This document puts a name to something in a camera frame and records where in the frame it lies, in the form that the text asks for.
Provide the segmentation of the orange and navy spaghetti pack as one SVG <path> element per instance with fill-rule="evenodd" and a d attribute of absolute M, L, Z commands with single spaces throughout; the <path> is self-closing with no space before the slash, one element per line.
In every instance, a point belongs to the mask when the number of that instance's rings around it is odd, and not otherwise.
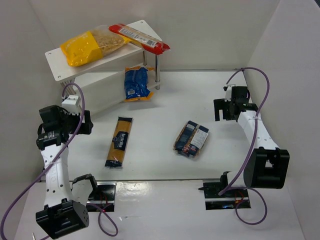
<path fill-rule="evenodd" d="M 132 121 L 132 117 L 118 117 L 108 155 L 104 164 L 105 167 L 122 167 L 131 132 Z"/>

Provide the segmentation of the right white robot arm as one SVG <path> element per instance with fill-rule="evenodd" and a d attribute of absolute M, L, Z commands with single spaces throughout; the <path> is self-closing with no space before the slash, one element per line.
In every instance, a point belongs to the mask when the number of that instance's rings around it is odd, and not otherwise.
<path fill-rule="evenodd" d="M 250 102 L 246 86 L 234 84 L 223 87 L 225 97 L 215 99 L 215 120 L 236 121 L 243 129 L 250 143 L 244 163 L 237 173 L 224 172 L 220 178 L 225 192 L 237 187 L 242 178 L 241 188 L 281 189 L 286 180 L 290 154 L 281 149 L 269 135 L 260 114 L 260 108 Z"/>

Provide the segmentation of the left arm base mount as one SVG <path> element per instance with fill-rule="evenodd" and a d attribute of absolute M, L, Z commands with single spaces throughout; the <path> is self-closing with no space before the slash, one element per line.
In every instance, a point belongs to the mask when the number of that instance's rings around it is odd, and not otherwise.
<path fill-rule="evenodd" d="M 98 212 L 99 210 L 90 204 L 99 206 L 105 212 L 114 212 L 116 197 L 115 181 L 98 181 L 97 190 L 92 191 L 88 197 L 86 208 L 88 212 Z"/>

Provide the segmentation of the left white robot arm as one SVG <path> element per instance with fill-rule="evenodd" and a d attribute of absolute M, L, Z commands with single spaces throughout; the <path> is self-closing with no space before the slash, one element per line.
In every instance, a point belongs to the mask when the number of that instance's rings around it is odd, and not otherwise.
<path fill-rule="evenodd" d="M 46 194 L 43 210 L 35 214 L 35 219 L 56 240 L 90 223 L 86 204 L 97 182 L 90 173 L 70 182 L 67 142 L 71 134 L 91 134 L 93 123 L 88 110 L 72 115 L 63 107 L 51 105 L 40 109 L 39 114 L 43 123 L 36 145 L 44 161 Z"/>

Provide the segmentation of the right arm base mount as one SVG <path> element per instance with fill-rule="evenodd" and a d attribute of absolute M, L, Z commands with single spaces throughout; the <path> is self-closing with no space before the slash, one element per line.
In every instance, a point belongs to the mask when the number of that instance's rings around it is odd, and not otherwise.
<path fill-rule="evenodd" d="M 218 195 L 222 187 L 220 182 L 204 182 L 198 188 L 203 191 L 206 210 L 229 210 L 235 209 L 240 203 L 239 209 L 250 209 L 251 204 L 247 190 L 229 190 L 223 195 Z"/>

